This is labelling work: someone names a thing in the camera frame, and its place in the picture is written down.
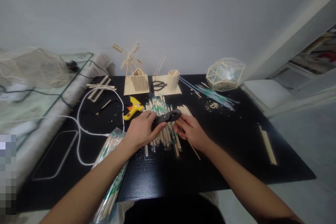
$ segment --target black scissors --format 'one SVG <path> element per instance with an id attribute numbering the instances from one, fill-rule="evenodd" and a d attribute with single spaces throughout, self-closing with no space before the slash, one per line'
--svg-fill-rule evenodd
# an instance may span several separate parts
<path id="1" fill-rule="evenodd" d="M 152 84 L 152 91 L 160 91 L 162 90 L 165 86 L 167 86 L 166 83 L 160 81 L 160 80 L 155 80 L 153 81 L 153 84 Z"/>

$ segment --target wooden cylinder model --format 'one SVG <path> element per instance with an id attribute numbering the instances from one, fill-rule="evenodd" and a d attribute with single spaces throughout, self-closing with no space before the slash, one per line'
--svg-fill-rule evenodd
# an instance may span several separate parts
<path id="1" fill-rule="evenodd" d="M 177 70 L 171 70 L 168 72 L 167 89 L 171 92 L 176 90 L 177 83 L 179 82 L 180 72 Z"/>

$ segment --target yellow hot glue gun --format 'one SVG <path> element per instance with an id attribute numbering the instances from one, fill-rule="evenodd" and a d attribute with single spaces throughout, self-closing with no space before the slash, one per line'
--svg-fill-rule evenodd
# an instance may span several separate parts
<path id="1" fill-rule="evenodd" d="M 135 99 L 133 96 L 130 98 L 131 103 L 133 104 L 131 107 L 128 107 L 129 113 L 127 115 L 124 115 L 124 120 L 127 121 L 131 119 L 131 117 L 135 114 L 137 111 L 142 111 L 144 106 L 141 105 L 141 103 Z"/>

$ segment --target wooden windmill model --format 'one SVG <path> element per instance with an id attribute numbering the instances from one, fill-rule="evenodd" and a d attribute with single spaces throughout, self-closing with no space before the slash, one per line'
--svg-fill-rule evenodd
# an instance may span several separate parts
<path id="1" fill-rule="evenodd" d="M 149 93 L 148 76 L 142 70 L 143 63 L 134 57 L 134 54 L 139 49 L 139 45 L 139 43 L 136 43 L 133 49 L 127 53 L 123 48 L 113 43 L 113 48 L 126 57 L 120 68 L 125 69 L 126 67 L 124 95 Z"/>

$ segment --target black table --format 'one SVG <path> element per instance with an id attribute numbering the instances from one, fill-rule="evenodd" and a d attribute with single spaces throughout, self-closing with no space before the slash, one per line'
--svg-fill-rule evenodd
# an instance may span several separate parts
<path id="1" fill-rule="evenodd" d="M 102 78 L 97 77 L 93 82 L 100 82 Z M 117 92 L 123 94 L 125 77 L 114 76 L 111 78 Z M 205 75 L 185 75 L 183 78 L 192 84 L 205 82 Z M 273 184 L 316 178 L 240 88 L 223 93 L 224 96 L 240 102 L 234 106 L 235 111 L 223 108 L 210 112 L 206 107 L 212 103 L 211 99 L 204 95 L 199 98 L 181 82 L 179 82 L 179 86 L 182 95 L 165 96 L 167 104 L 172 104 L 173 108 L 185 104 L 192 115 L 197 118 L 206 134 L 264 183 Z M 153 97 L 153 94 L 139 94 L 134 97 L 145 103 Z M 130 105 L 129 96 L 121 96 L 121 98 L 125 105 Z M 84 129 L 94 133 L 109 133 L 115 127 L 122 128 L 119 125 L 122 121 L 121 105 L 118 102 L 114 102 L 99 115 L 95 115 L 110 99 L 118 100 L 112 91 L 104 91 L 97 102 L 92 103 L 89 100 L 84 102 L 80 117 L 80 123 Z M 79 103 L 70 116 L 76 117 L 78 107 Z M 270 164 L 259 125 L 268 133 L 278 166 Z M 73 120 L 67 119 L 59 132 L 70 130 L 78 130 L 77 125 Z M 103 136 L 82 134 L 80 143 L 82 160 L 87 163 L 94 162 L 105 140 L 106 137 Z M 128 163 L 117 201 L 194 194 L 229 188 L 207 157 L 198 152 L 201 157 L 199 160 L 187 141 L 180 139 L 180 142 L 182 152 L 179 160 L 175 158 L 173 149 L 165 151 L 159 147 L 155 153 L 149 151 L 149 157 L 145 158 L 145 150 L 141 148 Z M 66 137 L 64 144 L 55 142 L 48 153 L 48 158 L 42 162 L 35 175 L 43 176 L 43 174 L 49 174 L 51 170 L 54 170 L 60 162 L 59 154 L 66 151 L 69 143 L 70 139 Z M 79 163 L 76 147 L 77 140 L 62 170 L 55 178 L 43 181 L 32 181 L 31 177 L 28 178 L 17 196 L 18 212 L 52 208 L 90 171 L 91 167 Z"/>

